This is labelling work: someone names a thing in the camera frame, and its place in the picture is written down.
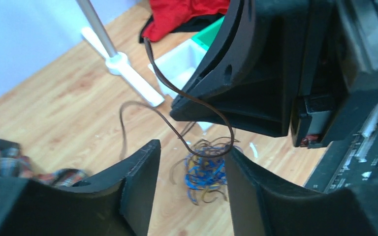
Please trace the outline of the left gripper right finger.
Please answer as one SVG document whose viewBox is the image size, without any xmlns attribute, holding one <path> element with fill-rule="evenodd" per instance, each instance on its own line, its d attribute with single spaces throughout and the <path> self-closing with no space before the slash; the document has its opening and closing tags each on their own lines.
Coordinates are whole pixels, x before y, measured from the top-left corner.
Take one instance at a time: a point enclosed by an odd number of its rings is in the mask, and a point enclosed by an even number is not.
<svg viewBox="0 0 378 236">
<path fill-rule="evenodd" d="M 378 236 L 378 185 L 325 194 L 274 174 L 237 149 L 224 162 L 237 236 Z"/>
</svg>

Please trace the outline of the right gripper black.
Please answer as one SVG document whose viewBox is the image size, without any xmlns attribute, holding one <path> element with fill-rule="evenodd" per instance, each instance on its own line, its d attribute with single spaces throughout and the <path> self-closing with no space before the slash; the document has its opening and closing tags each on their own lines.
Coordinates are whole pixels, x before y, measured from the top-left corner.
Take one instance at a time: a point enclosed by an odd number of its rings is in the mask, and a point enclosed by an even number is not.
<svg viewBox="0 0 378 236">
<path fill-rule="evenodd" d="M 291 115 L 293 145 L 344 140 L 377 105 L 378 0 L 319 0 Z"/>
</svg>

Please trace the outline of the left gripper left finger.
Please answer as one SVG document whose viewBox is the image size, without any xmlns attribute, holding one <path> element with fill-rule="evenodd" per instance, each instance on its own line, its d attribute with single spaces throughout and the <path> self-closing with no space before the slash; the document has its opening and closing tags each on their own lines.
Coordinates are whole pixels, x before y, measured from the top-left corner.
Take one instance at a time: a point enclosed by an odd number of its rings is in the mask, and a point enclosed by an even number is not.
<svg viewBox="0 0 378 236">
<path fill-rule="evenodd" d="M 0 178 L 0 236 L 145 236 L 161 145 L 134 154 L 72 187 Z"/>
</svg>

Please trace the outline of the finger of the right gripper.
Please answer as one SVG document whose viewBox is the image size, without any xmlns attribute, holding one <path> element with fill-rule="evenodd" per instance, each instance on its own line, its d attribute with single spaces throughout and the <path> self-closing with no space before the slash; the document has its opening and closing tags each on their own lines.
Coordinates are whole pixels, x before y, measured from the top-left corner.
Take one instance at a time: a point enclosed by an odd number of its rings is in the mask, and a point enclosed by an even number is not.
<svg viewBox="0 0 378 236">
<path fill-rule="evenodd" d="M 237 129 L 288 133 L 307 28 L 304 0 L 233 0 L 184 92 Z"/>
</svg>

